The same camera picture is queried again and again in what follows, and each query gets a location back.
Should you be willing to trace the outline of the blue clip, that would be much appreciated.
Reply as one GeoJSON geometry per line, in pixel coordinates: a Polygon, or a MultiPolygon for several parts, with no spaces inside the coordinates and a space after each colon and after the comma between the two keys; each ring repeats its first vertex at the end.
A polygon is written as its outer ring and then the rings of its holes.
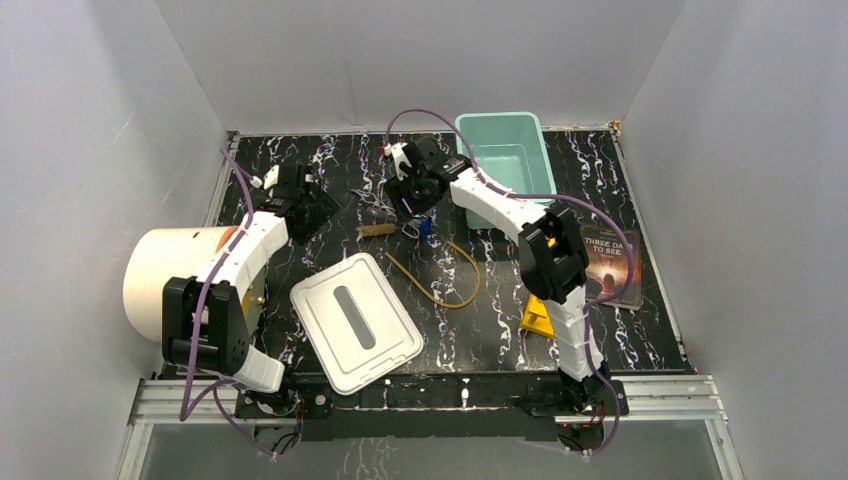
{"type": "Polygon", "coordinates": [[[429,238],[432,235],[432,228],[433,218],[431,216],[425,217],[418,225],[419,236],[424,239],[429,238]]]}

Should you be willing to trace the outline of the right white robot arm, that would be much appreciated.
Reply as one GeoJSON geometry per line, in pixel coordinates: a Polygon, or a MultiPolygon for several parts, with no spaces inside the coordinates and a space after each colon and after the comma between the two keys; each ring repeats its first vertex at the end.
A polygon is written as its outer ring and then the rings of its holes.
{"type": "Polygon", "coordinates": [[[395,169],[385,192],[399,217],[423,215],[448,197],[517,246],[520,278],[552,325],[564,403],[577,414],[590,413],[608,376],[586,317],[589,258],[575,216],[560,203],[543,205],[508,190],[474,159],[443,152],[431,136],[387,143],[382,155],[395,169]]]}

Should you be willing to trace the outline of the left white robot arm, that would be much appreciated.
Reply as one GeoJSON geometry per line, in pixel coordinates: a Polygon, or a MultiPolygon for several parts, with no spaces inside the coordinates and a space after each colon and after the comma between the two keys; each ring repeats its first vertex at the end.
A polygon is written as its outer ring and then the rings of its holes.
{"type": "Polygon", "coordinates": [[[294,411],[297,387],[281,361],[251,343],[242,303],[271,257],[290,242],[304,246],[339,211],[314,169],[275,165],[262,181],[232,238],[194,275],[172,277],[162,290],[162,353],[166,361],[214,372],[249,390],[275,416],[294,411]]]}

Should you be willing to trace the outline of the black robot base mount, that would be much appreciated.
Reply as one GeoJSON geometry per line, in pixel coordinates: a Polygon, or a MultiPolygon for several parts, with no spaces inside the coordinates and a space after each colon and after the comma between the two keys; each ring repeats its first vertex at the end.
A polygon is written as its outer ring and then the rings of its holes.
{"type": "Polygon", "coordinates": [[[555,371],[397,374],[351,395],[322,374],[296,373],[280,392],[239,395],[236,416],[302,425],[307,442],[365,437],[522,437],[602,442],[630,409],[623,384],[577,384],[555,371]]]}

